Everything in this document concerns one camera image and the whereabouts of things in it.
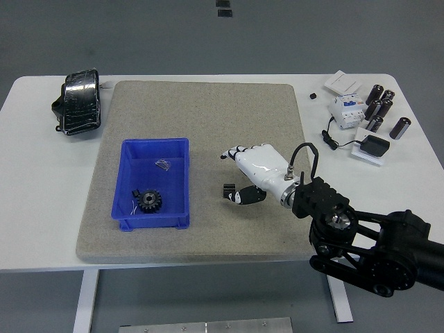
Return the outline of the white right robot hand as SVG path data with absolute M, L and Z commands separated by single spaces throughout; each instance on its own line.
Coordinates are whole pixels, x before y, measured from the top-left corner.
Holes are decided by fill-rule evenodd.
M 231 158 L 241 172 L 266 193 L 271 193 L 285 208 L 293 204 L 300 177 L 287 175 L 289 163 L 271 146 L 261 144 L 250 148 L 235 146 L 225 151 L 221 159 Z

